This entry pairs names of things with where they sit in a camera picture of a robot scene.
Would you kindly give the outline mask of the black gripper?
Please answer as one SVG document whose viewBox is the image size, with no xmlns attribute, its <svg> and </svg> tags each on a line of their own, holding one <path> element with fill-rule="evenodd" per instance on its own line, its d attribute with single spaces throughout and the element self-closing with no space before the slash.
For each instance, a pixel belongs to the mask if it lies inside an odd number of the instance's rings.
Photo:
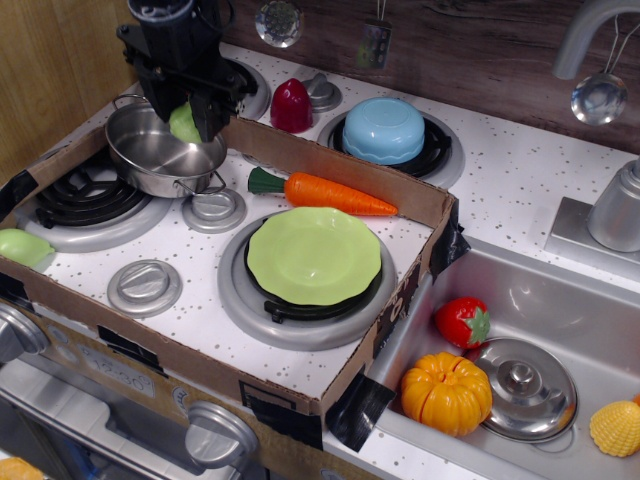
<svg viewBox="0 0 640 480">
<path fill-rule="evenodd" d="M 221 56 L 232 9 L 133 9 L 134 24 L 117 28 L 126 61 L 136 70 L 145 98 L 168 122 L 187 102 L 203 142 L 211 142 L 237 115 L 246 81 Z"/>
</svg>

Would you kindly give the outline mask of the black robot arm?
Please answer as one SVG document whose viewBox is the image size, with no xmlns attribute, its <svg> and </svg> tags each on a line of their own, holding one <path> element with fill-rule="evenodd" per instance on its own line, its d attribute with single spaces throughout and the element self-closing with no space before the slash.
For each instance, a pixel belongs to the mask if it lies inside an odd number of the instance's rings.
<svg viewBox="0 0 640 480">
<path fill-rule="evenodd" d="M 167 122 L 188 103 L 201 140 L 213 140 L 247 93 L 246 82 L 220 53 L 235 4 L 130 1 L 128 8 L 136 22 L 119 26 L 116 35 L 154 111 Z"/>
</svg>

